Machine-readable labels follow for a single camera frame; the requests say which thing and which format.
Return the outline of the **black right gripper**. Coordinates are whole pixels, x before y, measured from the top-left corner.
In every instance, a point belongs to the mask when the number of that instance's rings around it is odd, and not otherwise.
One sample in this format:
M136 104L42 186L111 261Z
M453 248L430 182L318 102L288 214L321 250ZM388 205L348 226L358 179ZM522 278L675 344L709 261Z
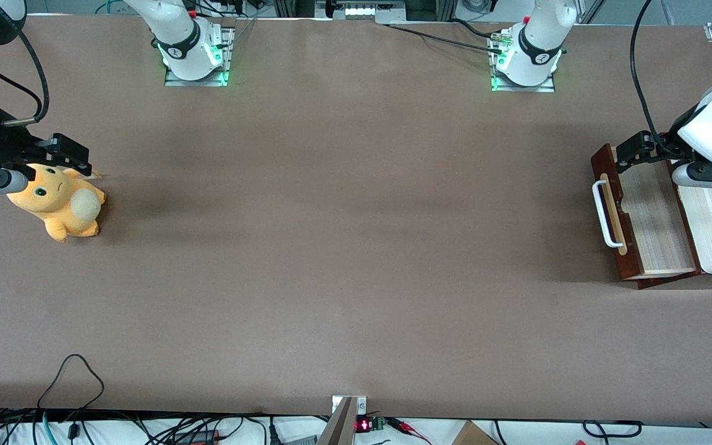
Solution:
M0 125L0 168L29 163L69 168L84 177L93 176L90 150L73 138L54 133L48 139L41 139L25 127Z

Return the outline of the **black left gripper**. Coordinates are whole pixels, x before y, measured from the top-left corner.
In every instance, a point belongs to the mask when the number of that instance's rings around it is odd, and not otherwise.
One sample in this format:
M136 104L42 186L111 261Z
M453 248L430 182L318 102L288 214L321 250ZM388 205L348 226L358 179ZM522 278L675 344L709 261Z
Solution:
M665 133L658 135L649 130L641 130L616 146L617 174L623 174L639 164L660 163L665 159L680 164L698 160L700 155L677 133L690 122L698 110L700 110L698 106L690 107L687 112L675 119Z

